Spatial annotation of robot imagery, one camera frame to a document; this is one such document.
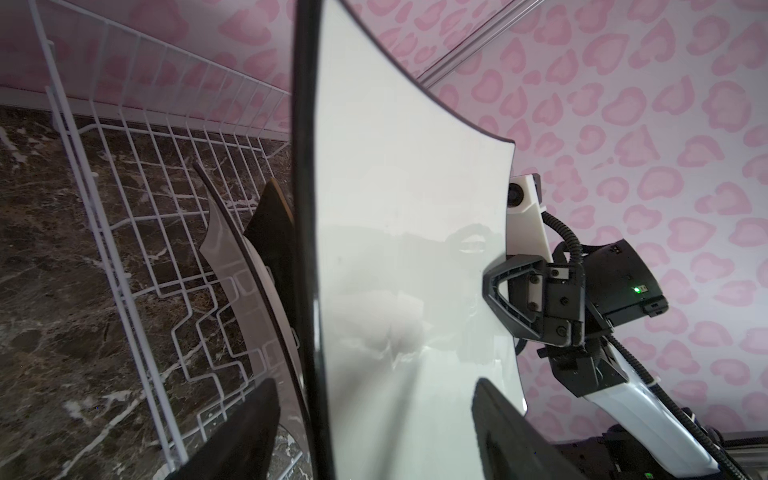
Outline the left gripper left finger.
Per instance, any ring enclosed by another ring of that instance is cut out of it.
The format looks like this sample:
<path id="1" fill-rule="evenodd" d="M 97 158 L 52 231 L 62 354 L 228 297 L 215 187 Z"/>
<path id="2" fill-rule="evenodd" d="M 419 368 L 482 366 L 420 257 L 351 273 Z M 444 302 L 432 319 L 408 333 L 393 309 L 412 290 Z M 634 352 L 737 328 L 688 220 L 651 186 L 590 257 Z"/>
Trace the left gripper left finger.
<path id="1" fill-rule="evenodd" d="M 182 479 L 265 479 L 281 414 L 276 382 L 264 380 L 179 470 Z"/>

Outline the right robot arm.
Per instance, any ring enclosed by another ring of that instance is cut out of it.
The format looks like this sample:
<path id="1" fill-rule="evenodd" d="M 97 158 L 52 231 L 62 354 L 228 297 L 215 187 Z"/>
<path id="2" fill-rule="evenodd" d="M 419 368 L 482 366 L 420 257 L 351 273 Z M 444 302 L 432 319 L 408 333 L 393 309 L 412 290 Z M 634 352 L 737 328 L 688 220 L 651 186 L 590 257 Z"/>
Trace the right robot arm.
<path id="1" fill-rule="evenodd" d="M 616 327 L 669 309 L 627 241 L 582 245 L 570 239 L 558 245 L 553 262 L 513 255 L 484 274 L 482 293 L 521 344 L 539 344 L 538 356 L 566 390 L 610 415 L 669 476 L 746 478 L 615 337 Z"/>

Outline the square white plate round well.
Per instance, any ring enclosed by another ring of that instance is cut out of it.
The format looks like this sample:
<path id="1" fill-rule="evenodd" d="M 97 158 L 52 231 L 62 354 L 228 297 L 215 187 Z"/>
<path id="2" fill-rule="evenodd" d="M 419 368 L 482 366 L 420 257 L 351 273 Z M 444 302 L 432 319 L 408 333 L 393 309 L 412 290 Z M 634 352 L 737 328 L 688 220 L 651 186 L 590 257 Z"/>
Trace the square white plate round well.
<path id="1" fill-rule="evenodd" d="M 298 347 L 278 291 L 269 269 L 237 227 L 205 169 L 199 164 L 194 169 L 210 202 L 200 252 L 226 295 L 223 311 L 234 316 L 245 347 L 231 356 L 245 356 L 250 361 L 252 387 L 268 380 L 275 383 L 280 408 L 278 428 L 296 442 L 302 456 L 308 459 Z"/>

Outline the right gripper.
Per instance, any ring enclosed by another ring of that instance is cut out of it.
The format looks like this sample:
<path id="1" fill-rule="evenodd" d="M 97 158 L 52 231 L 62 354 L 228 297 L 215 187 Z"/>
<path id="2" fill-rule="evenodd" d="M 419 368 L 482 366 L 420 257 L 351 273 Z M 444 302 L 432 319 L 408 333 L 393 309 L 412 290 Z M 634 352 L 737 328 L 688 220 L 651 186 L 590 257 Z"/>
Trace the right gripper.
<path id="1" fill-rule="evenodd" d="M 587 340 L 587 273 L 580 263 L 513 255 L 483 275 L 483 298 L 515 338 L 557 348 Z"/>

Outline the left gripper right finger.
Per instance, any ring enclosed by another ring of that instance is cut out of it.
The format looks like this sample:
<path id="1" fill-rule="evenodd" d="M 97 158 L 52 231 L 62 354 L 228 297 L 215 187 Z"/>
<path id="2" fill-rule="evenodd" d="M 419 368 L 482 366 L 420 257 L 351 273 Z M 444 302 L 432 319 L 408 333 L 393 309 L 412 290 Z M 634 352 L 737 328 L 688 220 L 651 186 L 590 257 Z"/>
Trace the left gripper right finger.
<path id="1" fill-rule="evenodd" d="M 476 383 L 471 411 L 486 479 L 577 480 L 584 477 L 490 380 L 481 378 Z"/>

